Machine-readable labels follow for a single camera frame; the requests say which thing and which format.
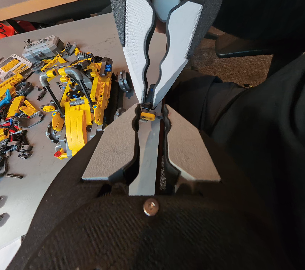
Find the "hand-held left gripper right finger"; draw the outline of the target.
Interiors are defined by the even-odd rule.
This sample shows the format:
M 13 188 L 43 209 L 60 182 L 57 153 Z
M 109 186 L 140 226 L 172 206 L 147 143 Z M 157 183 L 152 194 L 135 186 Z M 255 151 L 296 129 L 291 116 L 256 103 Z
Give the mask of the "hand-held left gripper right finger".
M 164 105 L 164 165 L 167 182 L 194 192 L 200 184 L 215 184 L 221 177 L 199 130 L 171 106 Z

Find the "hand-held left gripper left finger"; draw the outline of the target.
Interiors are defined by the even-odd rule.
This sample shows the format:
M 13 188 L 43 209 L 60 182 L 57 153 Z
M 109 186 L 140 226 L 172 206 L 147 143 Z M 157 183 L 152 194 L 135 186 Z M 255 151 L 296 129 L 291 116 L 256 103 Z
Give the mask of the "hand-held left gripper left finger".
M 84 181 L 130 185 L 139 173 L 140 104 L 134 104 L 108 125 L 82 175 Z

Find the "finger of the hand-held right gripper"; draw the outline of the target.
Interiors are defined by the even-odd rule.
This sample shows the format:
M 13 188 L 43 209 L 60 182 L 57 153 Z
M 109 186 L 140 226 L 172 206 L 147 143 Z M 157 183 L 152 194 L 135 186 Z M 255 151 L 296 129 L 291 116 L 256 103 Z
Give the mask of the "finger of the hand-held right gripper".
M 171 9 L 166 22 L 167 50 L 160 62 L 160 76 L 154 88 L 152 108 L 156 108 L 188 62 L 189 49 L 203 6 L 183 1 Z
M 123 52 L 140 104 L 144 103 L 149 67 L 148 48 L 155 24 L 155 10 L 149 0 L 125 0 L 125 44 Z

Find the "small black connector assembly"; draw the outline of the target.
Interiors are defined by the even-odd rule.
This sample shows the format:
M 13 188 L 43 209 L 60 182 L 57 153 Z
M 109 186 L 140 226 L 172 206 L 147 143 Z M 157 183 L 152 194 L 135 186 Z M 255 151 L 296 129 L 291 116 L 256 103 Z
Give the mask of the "small black connector assembly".
M 156 115 L 156 118 L 155 118 L 155 120 L 162 120 L 163 119 L 163 114 L 161 113 L 161 112 L 156 112 L 156 111 L 154 111 L 154 110 L 152 110 L 152 109 L 150 109 L 149 107 L 148 107 L 148 105 L 144 105 L 143 107 L 142 107 L 142 109 L 141 109 L 141 112 L 151 112 L 151 113 L 154 113 L 155 115 Z M 141 118 L 140 118 L 140 121 L 141 122 L 144 122 L 144 123 L 147 123 L 147 122 L 149 122 L 149 121 L 147 121 L 147 120 L 142 120 Z

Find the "yellow toy vehicle model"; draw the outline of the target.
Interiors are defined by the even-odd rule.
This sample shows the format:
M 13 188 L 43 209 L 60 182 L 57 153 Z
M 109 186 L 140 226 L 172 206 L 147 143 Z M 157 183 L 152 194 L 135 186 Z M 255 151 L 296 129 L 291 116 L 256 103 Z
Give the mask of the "yellow toy vehicle model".
M 112 59 L 75 50 L 76 60 L 54 62 L 41 67 L 40 84 L 51 95 L 44 106 L 51 112 L 46 136 L 56 143 L 57 159 L 72 158 L 98 131 L 103 131 L 121 112 L 123 94 L 133 86 L 122 70 L 112 72 Z

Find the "grey gear rack piece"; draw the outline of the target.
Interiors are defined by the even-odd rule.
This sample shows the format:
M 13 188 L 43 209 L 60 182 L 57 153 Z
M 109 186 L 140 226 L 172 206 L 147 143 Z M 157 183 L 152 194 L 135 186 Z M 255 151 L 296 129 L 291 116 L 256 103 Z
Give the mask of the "grey gear rack piece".
M 147 92 L 147 96 L 145 99 L 145 104 L 149 104 L 149 106 L 151 107 L 153 104 L 153 98 L 154 98 L 154 84 L 151 84 L 148 92 Z

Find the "grey desk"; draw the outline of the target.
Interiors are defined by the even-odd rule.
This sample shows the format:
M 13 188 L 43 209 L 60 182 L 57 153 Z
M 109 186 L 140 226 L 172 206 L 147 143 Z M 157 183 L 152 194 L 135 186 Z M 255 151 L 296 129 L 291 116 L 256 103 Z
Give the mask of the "grey desk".
M 36 40 L 49 35 L 75 41 L 83 51 L 111 58 L 115 72 L 128 70 L 112 13 L 9 37 L 1 41 L 1 52 L 17 50 L 26 38 Z M 22 237 L 21 246 L 7 269 L 25 269 L 51 230 L 95 199 L 103 185 L 103 182 L 82 181 L 82 169 L 86 168 L 102 132 L 97 132 L 71 160 L 56 160 L 51 155 L 51 142 L 44 134 L 50 120 L 48 114 L 43 122 L 29 130 L 28 138 L 34 145 L 34 155 L 29 160 L 18 159 L 16 155 L 9 159 L 9 173 L 24 178 L 1 179 L 1 196 L 8 197 L 1 213 L 10 215 L 1 227 L 1 246 Z

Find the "person's right hand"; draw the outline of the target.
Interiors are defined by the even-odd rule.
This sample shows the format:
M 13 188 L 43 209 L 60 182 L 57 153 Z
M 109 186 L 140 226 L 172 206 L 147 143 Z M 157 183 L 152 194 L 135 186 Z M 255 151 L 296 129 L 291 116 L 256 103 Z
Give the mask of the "person's right hand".
M 166 34 L 166 23 L 162 22 L 158 17 L 155 21 L 155 32 Z

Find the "black office chair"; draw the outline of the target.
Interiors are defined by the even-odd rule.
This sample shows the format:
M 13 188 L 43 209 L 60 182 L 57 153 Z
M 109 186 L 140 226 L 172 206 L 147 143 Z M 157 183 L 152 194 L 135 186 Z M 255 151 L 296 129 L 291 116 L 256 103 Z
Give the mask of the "black office chair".
M 215 41 L 215 54 L 220 59 L 273 55 L 277 50 L 276 45 L 267 40 L 245 40 L 227 33 L 217 35 L 210 31 L 204 37 Z

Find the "person's black clothing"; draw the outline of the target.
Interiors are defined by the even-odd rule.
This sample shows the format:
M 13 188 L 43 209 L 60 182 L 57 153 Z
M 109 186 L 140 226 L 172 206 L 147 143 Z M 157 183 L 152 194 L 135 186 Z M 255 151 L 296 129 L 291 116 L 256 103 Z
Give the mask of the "person's black clothing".
M 305 0 L 223 0 L 213 23 L 245 40 L 304 39 Z M 304 54 L 254 88 L 184 70 L 167 103 L 234 159 L 304 269 Z

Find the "grey battery box piece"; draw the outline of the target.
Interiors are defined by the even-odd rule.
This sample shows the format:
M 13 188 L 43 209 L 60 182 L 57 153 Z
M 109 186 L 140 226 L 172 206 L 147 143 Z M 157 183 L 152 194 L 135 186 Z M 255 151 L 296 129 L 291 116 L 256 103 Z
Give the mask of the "grey battery box piece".
M 61 39 L 57 36 L 48 36 L 27 45 L 22 52 L 22 56 L 34 63 L 52 58 L 61 53 L 62 50 L 64 50 L 64 44 Z

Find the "pile of building pieces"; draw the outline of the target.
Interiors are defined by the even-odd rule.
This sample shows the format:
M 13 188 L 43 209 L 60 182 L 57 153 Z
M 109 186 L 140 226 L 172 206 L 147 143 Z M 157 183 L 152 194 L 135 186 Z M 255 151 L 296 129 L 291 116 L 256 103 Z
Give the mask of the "pile of building pieces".
M 30 128 L 35 127 L 44 120 L 45 111 L 55 110 L 55 102 L 51 100 L 46 107 L 43 105 L 37 109 L 29 99 L 29 94 L 37 89 L 40 93 L 37 100 L 40 101 L 47 89 L 42 86 L 35 86 L 27 79 L 33 72 L 49 71 L 51 79 L 57 76 L 57 68 L 67 63 L 66 58 L 71 54 L 78 53 L 77 44 L 66 44 L 61 53 L 48 59 L 36 61 L 32 64 L 31 72 L 27 70 L 15 74 L 12 77 L 1 80 L 1 97 L 6 89 L 9 89 L 12 100 L 1 108 L 1 177 L 8 172 L 8 158 L 13 151 L 18 153 L 18 158 L 27 160 L 32 156 L 33 146 L 29 143 L 27 133 Z

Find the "blue curved panel piece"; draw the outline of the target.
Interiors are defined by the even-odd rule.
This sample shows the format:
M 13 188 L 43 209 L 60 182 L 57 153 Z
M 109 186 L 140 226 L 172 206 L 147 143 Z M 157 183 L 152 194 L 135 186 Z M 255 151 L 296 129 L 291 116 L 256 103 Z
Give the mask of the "blue curved panel piece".
M 4 107 L 7 104 L 10 104 L 12 100 L 9 89 L 6 89 L 4 96 L 1 97 L 0 108 Z

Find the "parts list leaflet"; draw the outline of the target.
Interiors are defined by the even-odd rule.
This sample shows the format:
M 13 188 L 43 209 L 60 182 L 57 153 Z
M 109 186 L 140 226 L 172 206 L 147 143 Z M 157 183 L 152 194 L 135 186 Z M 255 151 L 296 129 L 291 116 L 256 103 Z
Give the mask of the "parts list leaflet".
M 31 67 L 28 60 L 12 54 L 7 58 L 1 58 L 0 61 L 0 78 L 2 81 L 12 77 L 15 74 L 21 73 Z

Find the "building instruction booklet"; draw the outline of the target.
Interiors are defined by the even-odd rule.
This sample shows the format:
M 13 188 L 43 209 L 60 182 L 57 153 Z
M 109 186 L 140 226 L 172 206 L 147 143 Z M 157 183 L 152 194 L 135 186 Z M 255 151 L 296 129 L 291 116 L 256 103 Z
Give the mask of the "building instruction booklet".
M 0 247 L 0 269 L 5 270 L 21 246 L 22 237 L 9 241 Z

